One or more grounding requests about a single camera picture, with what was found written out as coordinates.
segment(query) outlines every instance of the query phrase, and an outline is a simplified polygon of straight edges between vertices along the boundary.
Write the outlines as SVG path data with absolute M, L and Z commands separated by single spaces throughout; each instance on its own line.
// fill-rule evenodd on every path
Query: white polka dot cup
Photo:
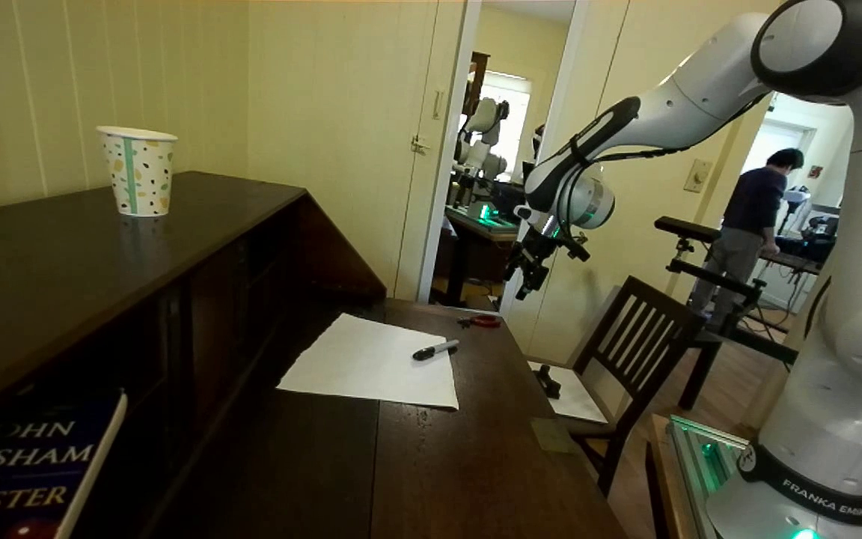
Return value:
M 130 125 L 100 125 L 100 136 L 121 215 L 169 215 L 175 143 L 181 137 Z

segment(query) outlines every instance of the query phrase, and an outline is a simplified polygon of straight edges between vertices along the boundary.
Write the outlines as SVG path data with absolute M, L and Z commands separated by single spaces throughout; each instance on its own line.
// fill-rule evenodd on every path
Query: sheet of paper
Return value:
M 444 342 L 444 337 L 341 316 L 299 353 L 278 389 L 458 410 L 449 353 L 413 360 L 417 351 Z
M 549 399 L 556 416 L 573 416 L 585 422 L 607 422 L 601 407 L 594 402 L 588 387 L 582 384 L 579 371 L 550 366 L 550 380 L 561 384 L 561 399 Z

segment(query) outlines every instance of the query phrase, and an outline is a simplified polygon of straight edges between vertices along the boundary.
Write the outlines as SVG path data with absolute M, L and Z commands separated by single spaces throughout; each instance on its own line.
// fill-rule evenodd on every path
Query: pen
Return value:
M 434 348 L 423 348 L 423 351 L 413 353 L 413 360 L 423 363 L 423 360 L 431 360 L 434 353 L 444 353 L 444 351 L 446 351 L 446 353 L 458 351 L 458 338 L 449 338 L 449 342 L 434 345 Z

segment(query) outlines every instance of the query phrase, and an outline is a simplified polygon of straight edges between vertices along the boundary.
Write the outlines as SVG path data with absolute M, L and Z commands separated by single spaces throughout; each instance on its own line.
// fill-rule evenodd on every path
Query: robotic arm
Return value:
M 520 266 L 523 296 L 561 247 L 588 257 L 573 229 L 598 229 L 615 214 L 598 161 L 685 151 L 769 91 L 854 109 L 847 206 L 796 369 L 739 477 L 703 510 L 724 539 L 862 539 L 862 0 L 787 0 L 769 18 L 745 15 L 658 91 L 597 118 L 528 178 L 528 230 L 510 272 Z
M 498 175 L 505 170 L 505 161 L 492 152 L 492 148 L 499 142 L 499 124 L 505 118 L 510 118 L 505 103 L 482 98 L 474 118 L 462 125 L 456 160 L 465 178 L 485 175 L 489 181 L 494 181 Z
M 550 160 L 538 161 L 523 182 L 528 238 L 517 242 L 510 275 L 520 266 L 517 299 L 541 289 L 546 257 L 561 247 L 588 260 L 576 229 L 598 229 L 615 214 L 615 194 L 601 182 L 598 161 L 649 160 L 679 152 L 761 103 L 764 86 L 752 67 L 752 42 L 764 15 L 743 15 L 721 27 L 700 51 L 685 57 L 652 94 L 628 95 L 582 128 Z

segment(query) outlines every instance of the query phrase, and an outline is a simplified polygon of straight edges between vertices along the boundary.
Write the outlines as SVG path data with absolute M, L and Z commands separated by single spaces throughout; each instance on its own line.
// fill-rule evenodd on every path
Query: green light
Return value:
M 492 206 L 492 203 L 482 203 L 479 224 L 482 229 L 510 229 L 510 230 L 516 229 L 516 223 L 499 220 L 498 206 Z
M 703 441 L 700 443 L 700 462 L 703 462 L 703 467 L 700 467 L 703 492 L 715 495 L 731 477 L 727 465 L 721 458 L 721 447 L 712 441 Z
M 794 539 L 820 539 L 820 534 L 814 534 L 814 530 L 800 530 L 800 534 L 794 534 Z

